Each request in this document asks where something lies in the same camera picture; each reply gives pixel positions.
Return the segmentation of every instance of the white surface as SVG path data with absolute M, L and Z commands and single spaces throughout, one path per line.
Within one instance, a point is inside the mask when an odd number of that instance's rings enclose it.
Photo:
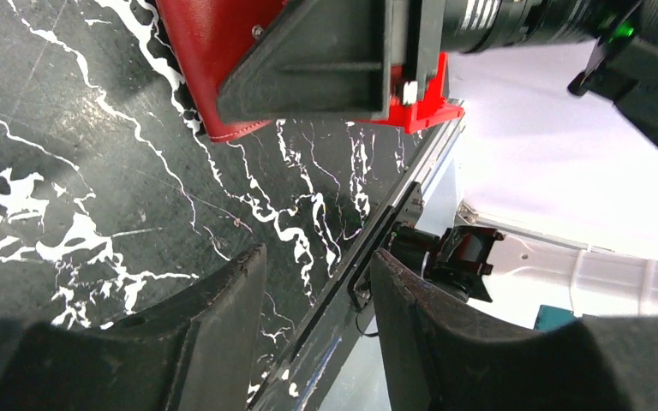
M 658 315 L 658 261 L 507 235 L 493 245 L 488 263 L 493 274 L 483 282 L 493 304 L 483 311 L 523 307 L 533 315 L 512 319 L 522 326 L 533 326 L 541 304 L 578 317 Z
M 658 259 L 658 151 L 607 101 L 566 86 L 592 44 L 453 56 L 465 198 L 486 217 Z

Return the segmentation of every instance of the camera lens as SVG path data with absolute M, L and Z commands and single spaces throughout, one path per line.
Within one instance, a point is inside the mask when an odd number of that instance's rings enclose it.
M 602 0 L 447 0 L 443 51 L 479 52 L 514 45 L 594 39 Z

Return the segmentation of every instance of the white wall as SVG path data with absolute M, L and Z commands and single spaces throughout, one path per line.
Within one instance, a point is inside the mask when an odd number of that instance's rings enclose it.
M 466 100 L 465 200 L 483 214 L 658 259 L 658 151 L 607 101 L 566 85 L 593 44 L 453 56 Z

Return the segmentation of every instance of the red bracket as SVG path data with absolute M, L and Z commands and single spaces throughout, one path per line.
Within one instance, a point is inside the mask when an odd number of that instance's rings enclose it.
M 392 83 L 401 85 L 402 68 L 392 68 Z M 449 122 L 462 117 L 463 107 L 450 104 L 443 95 L 447 79 L 447 53 L 440 53 L 438 74 L 428 83 L 425 97 L 413 105 L 402 105 L 397 96 L 392 96 L 390 116 L 386 120 L 371 121 L 375 124 L 404 128 L 405 133 L 412 134 L 430 128 L 442 122 Z

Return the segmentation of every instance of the table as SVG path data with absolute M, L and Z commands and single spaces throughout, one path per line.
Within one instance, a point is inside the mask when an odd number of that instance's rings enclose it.
M 0 0 L 0 316 L 108 327 L 267 244 L 253 386 L 422 136 L 201 129 L 154 5 Z

